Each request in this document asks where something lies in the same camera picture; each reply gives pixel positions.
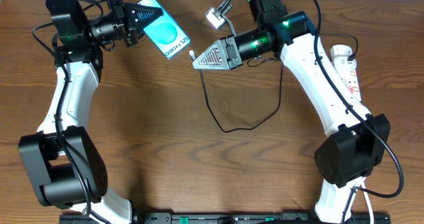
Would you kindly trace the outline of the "blue Galaxy smartphone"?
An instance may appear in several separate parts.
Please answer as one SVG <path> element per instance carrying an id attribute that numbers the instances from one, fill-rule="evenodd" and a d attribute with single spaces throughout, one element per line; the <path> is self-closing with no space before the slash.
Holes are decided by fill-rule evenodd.
<path id="1" fill-rule="evenodd" d="M 170 60 L 189 46 L 190 37 L 157 0 L 141 0 L 138 4 L 162 10 L 163 15 L 145 27 L 143 32 L 165 58 Z"/>

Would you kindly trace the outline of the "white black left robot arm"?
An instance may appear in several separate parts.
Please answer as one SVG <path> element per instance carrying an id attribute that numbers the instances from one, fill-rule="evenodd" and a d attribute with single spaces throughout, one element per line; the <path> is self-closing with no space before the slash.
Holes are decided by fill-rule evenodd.
<path id="1" fill-rule="evenodd" d="M 48 113 L 33 135 L 19 141 L 19 154 L 38 202 L 75 211 L 84 223 L 142 223 L 132 203 L 108 186 L 107 169 L 87 133 L 91 100 L 99 86 L 103 52 L 122 40 L 135 45 L 163 14 L 159 7 L 125 0 L 86 0 L 108 8 L 89 19 L 84 0 L 46 0 L 56 27 L 48 47 L 54 57 L 56 89 Z"/>

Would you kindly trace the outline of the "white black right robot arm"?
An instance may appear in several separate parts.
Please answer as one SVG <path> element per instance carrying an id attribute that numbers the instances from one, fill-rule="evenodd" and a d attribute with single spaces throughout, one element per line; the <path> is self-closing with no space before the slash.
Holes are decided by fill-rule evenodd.
<path id="1" fill-rule="evenodd" d="M 233 70 L 245 62 L 274 53 L 300 83 L 315 108 L 326 141 L 314 159 L 323 185 L 313 208 L 313 222 L 376 223 L 377 218 L 352 212 L 358 192 L 372 192 L 366 178 L 389 151 L 390 124 L 361 103 L 354 86 L 356 64 L 352 52 L 334 46 L 325 52 L 320 27 L 303 11 L 289 13 L 281 0 L 248 0 L 257 28 L 216 40 L 191 57 L 196 70 Z"/>

